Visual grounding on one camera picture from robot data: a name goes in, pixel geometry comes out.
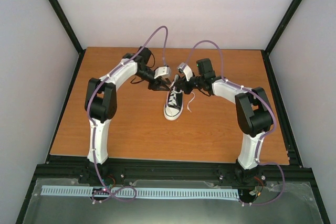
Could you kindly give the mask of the black white canvas sneaker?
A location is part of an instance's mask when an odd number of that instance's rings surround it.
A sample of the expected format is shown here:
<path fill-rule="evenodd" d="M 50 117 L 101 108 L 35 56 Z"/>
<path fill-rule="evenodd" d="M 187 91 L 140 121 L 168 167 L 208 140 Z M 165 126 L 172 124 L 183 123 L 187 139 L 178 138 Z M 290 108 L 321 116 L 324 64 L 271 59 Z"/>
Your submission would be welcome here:
<path fill-rule="evenodd" d="M 175 86 L 180 76 L 176 74 L 171 84 L 169 93 L 164 105 L 164 117 L 169 121 L 176 120 L 183 111 L 183 91 Z"/>

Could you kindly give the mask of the white shoelace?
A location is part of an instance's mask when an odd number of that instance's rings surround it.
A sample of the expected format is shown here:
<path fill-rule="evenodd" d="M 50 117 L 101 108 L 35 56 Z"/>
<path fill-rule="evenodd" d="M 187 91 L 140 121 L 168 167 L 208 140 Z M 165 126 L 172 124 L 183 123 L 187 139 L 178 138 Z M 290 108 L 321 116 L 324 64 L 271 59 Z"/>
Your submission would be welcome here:
<path fill-rule="evenodd" d="M 183 110 L 183 92 L 175 85 L 170 85 L 170 90 L 166 98 L 164 112 L 166 115 L 172 117 Z"/>

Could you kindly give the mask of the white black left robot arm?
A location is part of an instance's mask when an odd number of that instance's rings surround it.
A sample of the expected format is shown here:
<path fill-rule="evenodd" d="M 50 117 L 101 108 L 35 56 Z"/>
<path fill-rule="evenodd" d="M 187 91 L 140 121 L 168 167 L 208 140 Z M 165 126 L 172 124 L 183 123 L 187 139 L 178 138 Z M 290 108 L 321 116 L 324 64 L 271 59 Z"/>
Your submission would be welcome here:
<path fill-rule="evenodd" d="M 88 82 L 85 111 L 90 123 L 90 150 L 86 169 L 97 183 L 108 180 L 109 170 L 104 163 L 108 159 L 108 134 L 112 118 L 117 111 L 117 91 L 131 77 L 138 76 L 148 82 L 148 89 L 168 91 L 170 67 L 151 69 L 147 65 L 152 52 L 140 47 L 135 54 L 125 54 L 121 61 L 104 76 L 91 78 Z"/>

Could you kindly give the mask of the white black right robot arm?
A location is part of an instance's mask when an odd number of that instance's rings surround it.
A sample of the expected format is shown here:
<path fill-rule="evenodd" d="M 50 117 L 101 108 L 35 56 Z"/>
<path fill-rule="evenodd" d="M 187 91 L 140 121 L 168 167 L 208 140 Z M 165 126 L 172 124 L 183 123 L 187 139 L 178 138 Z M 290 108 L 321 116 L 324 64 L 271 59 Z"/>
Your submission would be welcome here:
<path fill-rule="evenodd" d="M 224 98 L 235 105 L 243 141 L 235 164 L 234 178 L 241 185 L 247 184 L 258 172 L 264 138 L 276 123 L 267 95 L 261 87 L 246 88 L 225 77 L 217 76 L 208 58 L 198 60 L 196 65 L 198 76 L 186 63 L 181 63 L 177 69 L 183 77 L 174 85 L 185 94 L 198 89 L 207 92 L 209 96 Z"/>

